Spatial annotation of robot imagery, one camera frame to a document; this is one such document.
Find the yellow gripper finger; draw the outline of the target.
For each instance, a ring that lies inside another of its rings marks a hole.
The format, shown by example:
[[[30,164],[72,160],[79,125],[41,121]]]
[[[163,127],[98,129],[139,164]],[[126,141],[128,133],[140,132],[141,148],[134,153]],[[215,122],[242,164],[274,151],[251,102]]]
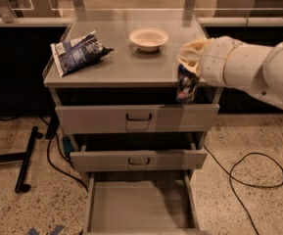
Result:
[[[188,71],[195,75],[200,74],[199,63],[205,50],[214,42],[210,39],[196,39],[182,45],[177,54],[177,60]]]

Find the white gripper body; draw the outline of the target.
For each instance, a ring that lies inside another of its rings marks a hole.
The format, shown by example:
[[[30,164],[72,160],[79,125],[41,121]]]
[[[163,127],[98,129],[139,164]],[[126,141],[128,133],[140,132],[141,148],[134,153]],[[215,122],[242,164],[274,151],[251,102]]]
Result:
[[[211,86],[227,87],[224,69],[230,54],[242,41],[223,36],[214,39],[204,50],[199,62],[201,78]]]

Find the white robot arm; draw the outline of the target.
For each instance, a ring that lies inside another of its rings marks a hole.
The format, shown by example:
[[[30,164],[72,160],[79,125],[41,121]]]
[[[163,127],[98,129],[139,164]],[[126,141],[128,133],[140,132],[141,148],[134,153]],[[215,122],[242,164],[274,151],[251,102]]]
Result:
[[[222,36],[182,45],[178,62],[215,87],[234,88],[283,110],[283,42],[274,47]]]

